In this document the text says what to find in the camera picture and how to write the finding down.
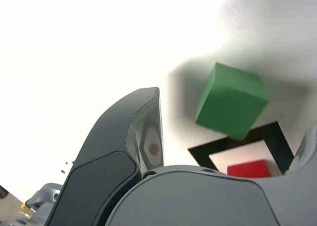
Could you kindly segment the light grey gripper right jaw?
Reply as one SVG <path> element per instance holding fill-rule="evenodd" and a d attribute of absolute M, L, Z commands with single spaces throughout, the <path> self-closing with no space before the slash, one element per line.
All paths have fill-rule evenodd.
<path fill-rule="evenodd" d="M 314 226 L 317 130 L 304 136 L 287 174 L 239 178 L 176 166 L 141 181 L 111 212 L 108 226 Z"/>

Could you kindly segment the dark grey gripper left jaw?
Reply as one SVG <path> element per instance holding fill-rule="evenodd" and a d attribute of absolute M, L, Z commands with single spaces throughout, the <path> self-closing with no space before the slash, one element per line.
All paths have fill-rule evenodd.
<path fill-rule="evenodd" d="M 159 88 L 138 89 L 96 121 L 46 224 L 103 226 L 143 173 L 162 166 Z"/>

